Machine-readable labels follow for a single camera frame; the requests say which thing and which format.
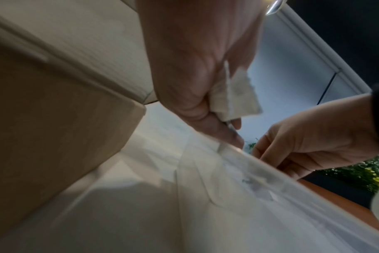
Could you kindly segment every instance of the cardboard box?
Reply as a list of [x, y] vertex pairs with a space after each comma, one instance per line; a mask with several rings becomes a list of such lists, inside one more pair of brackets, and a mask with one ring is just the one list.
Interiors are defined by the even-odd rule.
[[117, 153], [155, 100], [124, 3], [0, 2], [0, 235]]

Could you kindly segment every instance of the box flap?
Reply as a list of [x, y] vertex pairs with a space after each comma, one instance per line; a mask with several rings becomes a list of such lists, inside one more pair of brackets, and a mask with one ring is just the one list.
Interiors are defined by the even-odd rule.
[[119, 0], [4, 0], [0, 26], [137, 102], [152, 97], [138, 15]]

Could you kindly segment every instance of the black ceiling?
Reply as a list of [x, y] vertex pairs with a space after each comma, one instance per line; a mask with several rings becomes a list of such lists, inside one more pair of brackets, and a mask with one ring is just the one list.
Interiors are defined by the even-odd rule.
[[368, 84], [379, 83], [379, 0], [288, 0]]

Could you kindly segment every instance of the hand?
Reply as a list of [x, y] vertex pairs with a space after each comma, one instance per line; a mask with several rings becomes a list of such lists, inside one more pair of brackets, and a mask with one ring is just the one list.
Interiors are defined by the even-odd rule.
[[325, 103], [273, 125], [252, 154], [298, 179], [379, 154], [371, 95]]
[[[268, 1], [138, 0], [145, 46], [159, 101], [195, 130], [242, 148], [243, 139], [209, 111], [207, 93], [229, 61], [248, 68]], [[241, 120], [232, 122], [241, 128]]]

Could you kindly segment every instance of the clear plastic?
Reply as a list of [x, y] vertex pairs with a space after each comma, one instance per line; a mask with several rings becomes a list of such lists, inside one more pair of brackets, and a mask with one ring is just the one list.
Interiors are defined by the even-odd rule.
[[251, 155], [205, 136], [189, 139], [177, 182], [187, 252], [379, 252], [378, 231]]

